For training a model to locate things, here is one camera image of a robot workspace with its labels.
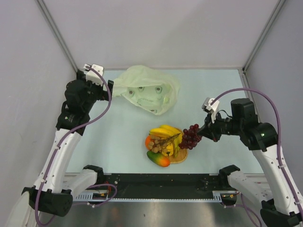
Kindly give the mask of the brown fake longan branch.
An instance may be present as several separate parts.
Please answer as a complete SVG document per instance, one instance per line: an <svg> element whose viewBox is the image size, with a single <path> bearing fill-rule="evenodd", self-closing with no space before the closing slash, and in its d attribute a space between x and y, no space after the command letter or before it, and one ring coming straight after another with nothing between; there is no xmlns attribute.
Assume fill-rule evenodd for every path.
<svg viewBox="0 0 303 227"><path fill-rule="evenodd" d="M175 154L176 142L179 135L179 133L169 137L158 137L156 135L150 135L150 137L154 140L154 145L151 151L153 153L161 153L166 157L173 156Z"/></svg>

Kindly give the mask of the dark red fake grapes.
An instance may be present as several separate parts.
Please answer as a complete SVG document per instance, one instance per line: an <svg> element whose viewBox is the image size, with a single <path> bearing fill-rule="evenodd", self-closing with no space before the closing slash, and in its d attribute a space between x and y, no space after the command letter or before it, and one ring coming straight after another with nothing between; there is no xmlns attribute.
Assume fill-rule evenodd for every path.
<svg viewBox="0 0 303 227"><path fill-rule="evenodd" d="M189 127L189 129L183 130L182 140L179 143L180 149L192 150L197 146L197 144L202 140L202 136L198 135L199 125L194 124Z"/></svg>

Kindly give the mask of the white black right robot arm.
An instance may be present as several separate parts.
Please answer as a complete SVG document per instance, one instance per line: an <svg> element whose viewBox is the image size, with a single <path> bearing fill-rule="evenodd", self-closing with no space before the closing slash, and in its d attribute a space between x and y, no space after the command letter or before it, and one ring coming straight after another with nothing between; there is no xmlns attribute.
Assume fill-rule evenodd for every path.
<svg viewBox="0 0 303 227"><path fill-rule="evenodd" d="M219 101L207 98L202 109L207 112L204 125L198 134L214 142L222 135L239 136L240 141L252 152L260 164L269 189L248 179L235 165L220 169L219 186L224 190L240 191L259 210L268 227L298 227L303 222L298 205L303 201L298 188L291 190L284 173L288 167L282 154L277 154L278 136L270 123L260 123L255 106L248 98L231 101L232 115L223 119L218 111Z"/></svg>

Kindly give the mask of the pale green plastic bag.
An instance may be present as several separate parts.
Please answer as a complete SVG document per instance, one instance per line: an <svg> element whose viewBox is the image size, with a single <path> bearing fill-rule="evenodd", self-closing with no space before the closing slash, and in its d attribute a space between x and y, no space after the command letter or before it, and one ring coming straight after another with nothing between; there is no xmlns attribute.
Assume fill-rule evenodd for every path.
<svg viewBox="0 0 303 227"><path fill-rule="evenodd" d="M180 82L175 76L135 65L114 79L112 95L122 96L154 115L162 115L176 104L179 90Z"/></svg>

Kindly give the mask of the green orange fake mango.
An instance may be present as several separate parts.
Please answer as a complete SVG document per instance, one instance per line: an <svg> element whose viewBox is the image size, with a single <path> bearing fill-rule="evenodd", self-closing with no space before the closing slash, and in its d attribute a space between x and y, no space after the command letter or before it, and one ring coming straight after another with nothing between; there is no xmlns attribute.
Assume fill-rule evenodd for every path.
<svg viewBox="0 0 303 227"><path fill-rule="evenodd" d="M161 153L153 153L151 150L147 151L147 157L150 161L161 167L168 167L170 165L170 160L162 155Z"/></svg>

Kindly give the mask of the yellow fake banana bunch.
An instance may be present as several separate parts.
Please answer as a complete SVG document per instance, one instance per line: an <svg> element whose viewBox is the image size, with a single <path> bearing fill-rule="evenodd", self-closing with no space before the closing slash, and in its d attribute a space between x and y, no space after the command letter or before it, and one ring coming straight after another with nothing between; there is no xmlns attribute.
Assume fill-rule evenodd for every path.
<svg viewBox="0 0 303 227"><path fill-rule="evenodd" d="M149 131L149 135L156 135L158 137L164 137L164 136L169 137L169 136L172 136L172 135L175 135L175 134L178 134L178 133L180 135L179 135L179 137L177 139L177 142L176 142L175 154L173 156L170 156L172 158L177 158L178 155L179 155L179 151L181 149L178 145L182 140L183 131L181 131L180 129L174 128L170 125L161 125L160 127L151 129Z"/></svg>

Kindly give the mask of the orange fake persimmon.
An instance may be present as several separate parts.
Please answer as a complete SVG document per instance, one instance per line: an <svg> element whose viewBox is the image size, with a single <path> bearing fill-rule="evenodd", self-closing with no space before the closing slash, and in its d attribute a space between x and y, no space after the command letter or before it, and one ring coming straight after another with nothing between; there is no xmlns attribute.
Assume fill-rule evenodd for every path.
<svg viewBox="0 0 303 227"><path fill-rule="evenodd" d="M148 150L151 150L154 145L154 140L149 136L146 137L145 139L145 146Z"/></svg>

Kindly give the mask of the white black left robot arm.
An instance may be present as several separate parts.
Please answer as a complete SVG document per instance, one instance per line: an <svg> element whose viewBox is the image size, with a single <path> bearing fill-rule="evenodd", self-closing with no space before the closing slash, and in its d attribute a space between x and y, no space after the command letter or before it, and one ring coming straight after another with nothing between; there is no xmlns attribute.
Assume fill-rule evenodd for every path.
<svg viewBox="0 0 303 227"><path fill-rule="evenodd" d="M97 101L112 101L113 81L105 81L102 69L77 72L77 78L66 85L65 101L56 124L55 138L47 161L32 187L25 187L29 206L39 219L39 213L64 217L71 209L73 199L84 190L101 188L105 183L101 167L87 165L66 184L63 183L71 156L82 138L86 126L99 120L109 110L95 119L89 113Z"/></svg>

